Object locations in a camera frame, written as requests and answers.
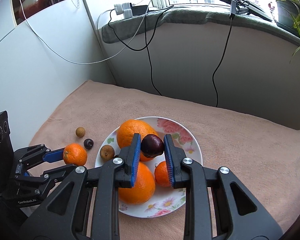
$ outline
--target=silver screw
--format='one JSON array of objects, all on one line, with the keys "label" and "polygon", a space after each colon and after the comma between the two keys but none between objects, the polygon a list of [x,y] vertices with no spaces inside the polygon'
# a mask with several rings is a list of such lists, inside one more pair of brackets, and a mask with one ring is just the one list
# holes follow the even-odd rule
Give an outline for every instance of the silver screw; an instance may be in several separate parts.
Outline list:
[{"label": "silver screw", "polygon": [[220,172],[223,174],[228,174],[229,173],[229,169],[227,167],[221,167],[220,168]]},{"label": "silver screw", "polygon": [[84,172],[84,167],[83,166],[76,167],[75,172],[76,173],[83,173]]},{"label": "silver screw", "polygon": [[183,163],[185,164],[191,164],[193,162],[193,160],[191,158],[184,158],[183,159]]},{"label": "silver screw", "polygon": [[114,158],[113,159],[114,164],[121,164],[122,162],[123,162],[123,160],[121,158]]}]

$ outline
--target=black cable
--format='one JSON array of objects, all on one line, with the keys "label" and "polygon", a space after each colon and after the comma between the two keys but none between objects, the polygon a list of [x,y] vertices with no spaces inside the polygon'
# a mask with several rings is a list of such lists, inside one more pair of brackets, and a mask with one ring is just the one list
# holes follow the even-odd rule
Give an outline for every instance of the black cable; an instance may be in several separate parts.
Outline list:
[{"label": "black cable", "polygon": [[146,48],[147,48],[148,57],[149,57],[149,63],[150,63],[150,68],[151,68],[151,83],[152,83],[154,89],[157,90],[157,88],[155,87],[155,85],[153,83],[153,78],[152,78],[152,63],[151,63],[150,52],[149,52],[149,48],[148,48],[148,44],[147,44],[146,17],[147,16],[145,16],[145,40],[146,40]]},{"label": "black cable", "polygon": [[216,94],[217,94],[217,104],[216,104],[216,107],[218,107],[218,91],[217,91],[217,88],[216,88],[216,85],[214,83],[214,75],[216,73],[216,71],[218,70],[218,68],[220,67],[222,61],[223,61],[223,57],[225,56],[225,53],[226,53],[226,49],[227,49],[227,45],[228,45],[228,41],[229,41],[229,37],[230,37],[230,33],[231,33],[231,29],[232,29],[232,18],[230,19],[230,30],[229,30],[229,34],[228,34],[228,37],[227,37],[227,40],[226,40],[226,45],[225,45],[225,49],[223,51],[223,54],[222,54],[222,57],[221,57],[221,60],[220,60],[220,63],[219,65],[217,66],[217,68],[215,69],[213,75],[212,75],[212,82],[213,82],[213,86],[214,86],[214,90],[216,91]]},{"label": "black cable", "polygon": [[158,21],[159,21],[160,17],[161,17],[166,11],[170,10],[170,9],[173,8],[173,7],[174,7],[174,5],[171,5],[170,7],[166,8],[166,9],[155,10],[155,11],[161,11],[161,10],[164,10],[164,11],[163,11],[163,12],[159,15],[159,17],[157,18],[157,21],[156,21],[155,26],[154,26],[154,31],[153,31],[153,33],[152,33],[152,37],[151,37],[150,41],[149,41],[149,42],[146,44],[146,46],[143,47],[142,49],[134,49],[134,48],[131,48],[130,46],[128,46],[127,44],[125,44],[125,43],[118,37],[118,35],[117,35],[117,33],[115,32],[114,28],[110,26],[110,22],[111,22],[111,20],[112,20],[112,18],[111,18],[111,13],[112,13],[112,11],[113,11],[114,9],[112,9],[112,10],[110,11],[110,21],[108,22],[108,26],[109,26],[111,29],[113,29],[114,35],[115,35],[115,36],[117,37],[117,39],[118,39],[123,45],[125,45],[127,48],[129,48],[129,49],[131,49],[131,50],[133,50],[133,51],[142,51],[142,50],[144,50],[144,49],[150,44],[150,42],[152,41],[152,39],[153,39],[153,37],[154,37],[154,34],[155,34],[155,30],[157,29],[157,24],[158,24]]}]

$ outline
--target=window sill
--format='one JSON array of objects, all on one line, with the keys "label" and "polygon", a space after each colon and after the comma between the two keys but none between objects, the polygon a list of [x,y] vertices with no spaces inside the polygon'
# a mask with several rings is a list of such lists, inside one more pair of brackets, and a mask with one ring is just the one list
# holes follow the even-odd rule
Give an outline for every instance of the window sill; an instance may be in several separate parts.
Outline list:
[{"label": "window sill", "polygon": [[[161,13],[162,11],[151,12],[147,15],[147,31],[154,29],[155,22]],[[116,34],[123,41],[133,37],[142,17],[137,16],[127,20],[115,21],[111,23],[111,26],[115,28]],[[157,27],[164,23],[203,25],[208,22],[230,25],[229,7],[177,5],[163,14]],[[233,20],[233,26],[263,31],[300,46],[300,38],[279,28],[274,22],[268,22],[253,15],[237,15]],[[144,28],[140,28],[137,34],[144,32]],[[119,42],[108,25],[102,27],[102,40],[105,43]]]}]

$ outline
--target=orange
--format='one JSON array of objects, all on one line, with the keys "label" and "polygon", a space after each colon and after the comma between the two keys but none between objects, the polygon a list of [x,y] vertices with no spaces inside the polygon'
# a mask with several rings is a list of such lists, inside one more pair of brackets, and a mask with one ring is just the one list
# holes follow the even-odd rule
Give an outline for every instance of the orange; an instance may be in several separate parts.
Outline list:
[{"label": "orange", "polygon": [[[148,134],[158,136],[157,132],[146,122],[142,120],[127,120],[117,131],[117,142],[120,149],[130,146],[135,133],[139,133],[141,135],[141,140],[143,140],[143,138]],[[146,158],[142,152],[140,153],[140,161],[147,162],[152,159],[153,158]]]},{"label": "orange", "polygon": [[63,150],[63,160],[65,164],[84,166],[87,162],[87,158],[87,152],[80,144],[69,144]]},{"label": "orange", "polygon": [[143,204],[155,191],[154,177],[149,168],[139,162],[137,179],[132,188],[118,188],[119,199],[127,204]]},{"label": "orange", "polygon": [[154,176],[155,181],[161,187],[171,187],[168,171],[167,171],[167,164],[166,162],[160,162],[159,165],[154,169]]}]

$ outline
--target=white floral plate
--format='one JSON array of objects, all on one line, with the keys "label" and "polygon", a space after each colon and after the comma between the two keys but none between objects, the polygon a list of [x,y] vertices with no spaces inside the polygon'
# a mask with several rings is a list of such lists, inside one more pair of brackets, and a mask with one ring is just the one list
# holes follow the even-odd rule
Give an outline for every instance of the white floral plate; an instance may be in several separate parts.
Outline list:
[{"label": "white floral plate", "polygon": [[[140,117],[136,120],[143,120],[151,125],[157,131],[161,139],[163,139],[165,134],[171,134],[174,145],[183,148],[187,157],[192,158],[202,165],[202,155],[198,142],[183,125],[171,119],[156,116]],[[116,136],[118,128],[115,129],[101,145],[102,147],[103,145],[110,144],[114,148],[116,155],[120,153]],[[156,165],[164,160],[164,154],[162,154],[149,162],[144,162],[144,164],[146,164],[151,172],[154,173]],[[100,167],[103,163],[104,161],[100,157],[99,149],[95,167]],[[185,189],[160,187],[156,184],[154,195],[146,203],[141,205],[131,205],[119,201],[119,211],[132,217],[153,218],[171,213],[181,207],[185,202]]]}]

